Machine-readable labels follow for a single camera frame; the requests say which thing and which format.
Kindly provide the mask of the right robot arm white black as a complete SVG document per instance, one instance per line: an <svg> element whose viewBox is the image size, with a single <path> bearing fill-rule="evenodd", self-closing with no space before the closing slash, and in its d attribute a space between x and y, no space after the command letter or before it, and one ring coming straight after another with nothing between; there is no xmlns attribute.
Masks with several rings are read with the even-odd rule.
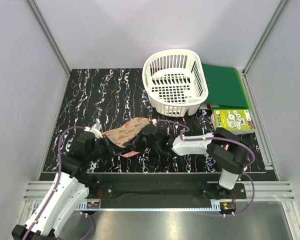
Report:
<svg viewBox="0 0 300 240"><path fill-rule="evenodd" d="M221 167L216 186L206 186L203 193L210 199L231 199L238 178L255 161L255 155L241 138L225 128L197 136L174 136L150 124L123 144L135 152L153 149L168 157L207 155Z"/></svg>

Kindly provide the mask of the pink mesh bra laundry bag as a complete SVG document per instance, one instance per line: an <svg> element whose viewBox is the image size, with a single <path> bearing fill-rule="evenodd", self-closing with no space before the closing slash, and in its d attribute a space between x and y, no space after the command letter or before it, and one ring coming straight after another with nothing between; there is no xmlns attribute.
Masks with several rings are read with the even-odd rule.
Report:
<svg viewBox="0 0 300 240"><path fill-rule="evenodd" d="M149 118L135 117L119 128L108 130L102 135L107 137L118 147L125 148L124 144L138 135L138 133L150 124Z"/></svg>

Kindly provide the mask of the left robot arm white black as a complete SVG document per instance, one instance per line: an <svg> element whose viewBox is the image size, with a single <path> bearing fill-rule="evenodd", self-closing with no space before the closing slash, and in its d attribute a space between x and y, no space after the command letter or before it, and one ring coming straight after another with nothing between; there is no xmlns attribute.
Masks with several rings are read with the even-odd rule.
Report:
<svg viewBox="0 0 300 240"><path fill-rule="evenodd" d="M89 162L121 152L105 135L83 131L76 136L39 207L25 224L13 228L13 239L57 240L79 203L99 193L97 177L87 173Z"/></svg>

